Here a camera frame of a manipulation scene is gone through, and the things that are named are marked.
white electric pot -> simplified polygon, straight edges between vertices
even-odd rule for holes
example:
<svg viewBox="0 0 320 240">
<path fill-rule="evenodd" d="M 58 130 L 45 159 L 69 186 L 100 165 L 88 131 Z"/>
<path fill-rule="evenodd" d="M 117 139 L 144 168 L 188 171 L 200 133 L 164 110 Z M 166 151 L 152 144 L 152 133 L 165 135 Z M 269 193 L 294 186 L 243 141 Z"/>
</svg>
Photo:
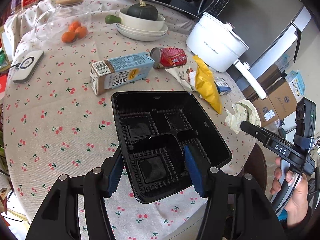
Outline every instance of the white electric pot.
<svg viewBox="0 0 320 240">
<path fill-rule="evenodd" d="M 231 24 L 223 24 L 212 15 L 204 13 L 186 44 L 214 71 L 225 72 L 231 65 L 235 65 L 259 97 L 264 99 L 267 95 L 249 72 L 249 65 L 246 63 L 245 66 L 239 61 L 239 57 L 249 47 L 232 31 L 233 28 Z"/>
</svg>

tin can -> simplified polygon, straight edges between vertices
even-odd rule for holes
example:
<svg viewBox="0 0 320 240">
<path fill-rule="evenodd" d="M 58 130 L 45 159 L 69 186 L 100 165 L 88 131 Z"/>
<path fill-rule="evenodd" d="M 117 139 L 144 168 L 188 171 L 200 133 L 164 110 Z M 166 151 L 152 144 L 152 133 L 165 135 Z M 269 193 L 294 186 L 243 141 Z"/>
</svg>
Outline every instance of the tin can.
<svg viewBox="0 0 320 240">
<path fill-rule="evenodd" d="M 155 61 L 154 68 L 172 68 L 184 66 L 188 57 L 183 49 L 153 48 L 150 57 Z"/>
</svg>

glass kettle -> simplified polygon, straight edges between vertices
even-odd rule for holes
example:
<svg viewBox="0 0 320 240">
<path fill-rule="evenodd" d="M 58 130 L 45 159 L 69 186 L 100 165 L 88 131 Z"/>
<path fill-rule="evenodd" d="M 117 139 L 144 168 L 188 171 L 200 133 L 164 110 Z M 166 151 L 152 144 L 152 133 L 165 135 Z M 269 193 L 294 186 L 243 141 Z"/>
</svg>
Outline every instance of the glass kettle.
<svg viewBox="0 0 320 240">
<path fill-rule="evenodd" d="M 56 45 L 70 45 L 88 34 L 91 11 L 83 5 L 84 0 L 57 0 L 56 8 L 42 14 L 36 21 L 34 32 L 41 41 Z M 44 18 L 45 25 L 39 26 Z"/>
</svg>

table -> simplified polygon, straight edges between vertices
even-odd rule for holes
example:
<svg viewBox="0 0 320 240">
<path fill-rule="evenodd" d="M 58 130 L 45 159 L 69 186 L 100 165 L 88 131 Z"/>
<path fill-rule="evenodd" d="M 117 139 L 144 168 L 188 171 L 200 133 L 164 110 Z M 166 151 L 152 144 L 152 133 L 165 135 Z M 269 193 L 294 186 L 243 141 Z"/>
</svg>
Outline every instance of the table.
<svg viewBox="0 0 320 240">
<path fill-rule="evenodd" d="M 4 98 L 4 141 L 9 172 L 17 197 L 31 221 L 42 200 L 60 174 L 70 177 L 86 174 L 113 155 L 118 140 L 110 98 L 116 91 L 183 90 L 164 69 L 152 69 L 148 78 L 109 90 L 96 97 L 90 87 L 90 62 L 132 53 L 150 51 L 154 47 L 186 48 L 185 40 L 194 22 L 167 7 L 156 5 L 165 16 L 169 31 L 165 38 L 140 42 L 119 34 L 106 25 L 108 13 L 135 3 L 136 0 L 86 0 L 92 10 L 90 34 L 71 46 L 50 46 L 38 41 L 31 29 L 34 18 L 52 7 L 51 0 L 40 2 L 21 16 L 10 18 L 7 35 L 16 44 L 14 62 L 21 62 L 31 50 L 44 50 L 45 57 L 26 84 L 15 85 L 10 72 Z M 192 55 L 189 66 L 196 69 Z M 244 99 L 227 73 L 223 77 L 232 92 L 221 96 L 224 109 Z M 194 93 L 230 148 L 232 161 L 222 169 L 237 175 L 244 166 L 255 139 L 236 135 L 224 123 L 227 116 L 218 115 L 210 105 Z M 126 171 L 118 190 L 105 201 L 116 239 L 162 239 L 184 223 L 206 199 L 201 199 L 193 186 L 152 204 L 141 204 L 133 197 Z M 79 224 L 82 239 L 88 239 L 83 199 L 79 199 Z"/>
</svg>

white bandage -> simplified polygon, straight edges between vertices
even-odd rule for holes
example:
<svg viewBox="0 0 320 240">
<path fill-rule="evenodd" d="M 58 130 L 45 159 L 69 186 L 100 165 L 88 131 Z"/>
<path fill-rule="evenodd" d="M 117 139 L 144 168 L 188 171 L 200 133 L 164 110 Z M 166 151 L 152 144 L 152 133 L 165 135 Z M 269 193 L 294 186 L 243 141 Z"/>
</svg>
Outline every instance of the white bandage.
<svg viewBox="0 0 320 240">
<path fill-rule="evenodd" d="M 293 176 L 292 176 L 292 179 L 291 179 L 290 182 L 288 183 L 288 185 L 291 186 L 291 187 L 293 187 L 293 185 L 296 183 L 296 180 L 297 180 L 298 176 L 299 176 L 299 174 L 295 172 L 295 173 L 293 174 Z M 302 179 L 302 176 L 300 176 L 299 181 L 298 181 L 298 183 L 297 183 L 297 185 L 296 185 L 295 188 L 297 188 L 297 186 L 299 185 L 301 179 Z"/>
</svg>

